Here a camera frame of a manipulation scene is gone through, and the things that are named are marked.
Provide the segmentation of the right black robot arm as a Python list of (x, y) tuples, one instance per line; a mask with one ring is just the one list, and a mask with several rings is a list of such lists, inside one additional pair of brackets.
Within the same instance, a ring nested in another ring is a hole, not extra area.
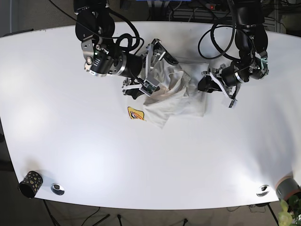
[[(75, 33), (81, 41), (84, 69), (93, 76), (115, 75), (125, 78), (123, 94), (137, 99), (145, 94), (151, 96), (159, 90), (159, 80), (153, 69), (158, 61), (165, 60), (170, 65), (179, 62), (154, 39), (145, 52), (138, 54), (144, 45), (136, 27), (125, 17), (109, 8), (106, 0), (75, 0), (77, 15)], [(111, 15), (126, 22), (134, 35), (124, 33), (113, 37), (115, 23)]]

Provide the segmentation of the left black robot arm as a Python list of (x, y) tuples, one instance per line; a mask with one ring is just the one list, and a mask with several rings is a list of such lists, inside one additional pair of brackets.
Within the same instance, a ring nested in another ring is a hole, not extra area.
[(231, 60), (231, 64), (202, 72), (198, 90), (222, 92), (229, 100), (229, 108), (232, 108), (243, 83), (249, 82), (250, 78), (260, 80), (268, 75), (268, 36), (263, 26), (265, 19), (259, 0), (229, 0), (227, 3), (232, 18), (232, 33), (226, 49), (217, 44), (214, 32), (224, 27), (222, 22), (227, 17), (218, 19), (207, 33), (219, 52), (214, 58), (225, 57)]

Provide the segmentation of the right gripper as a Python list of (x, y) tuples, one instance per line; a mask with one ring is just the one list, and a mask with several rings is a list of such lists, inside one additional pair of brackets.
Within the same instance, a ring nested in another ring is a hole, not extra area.
[(123, 82), (122, 92), (125, 96), (131, 96), (137, 99), (141, 95), (150, 97), (154, 92), (159, 90), (160, 82), (155, 78), (154, 68), (156, 64), (164, 59), (170, 65), (179, 64), (161, 44), (161, 40), (154, 39), (146, 48), (146, 52), (141, 55), (143, 65), (140, 73), (131, 78), (126, 78)]

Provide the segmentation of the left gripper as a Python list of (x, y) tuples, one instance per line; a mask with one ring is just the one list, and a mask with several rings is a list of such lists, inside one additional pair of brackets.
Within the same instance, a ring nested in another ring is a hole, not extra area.
[(240, 78), (234, 67), (209, 68), (202, 72), (202, 76), (198, 83), (199, 91), (206, 93), (222, 92), (229, 103), (229, 108), (235, 106), (237, 94), (244, 80)]

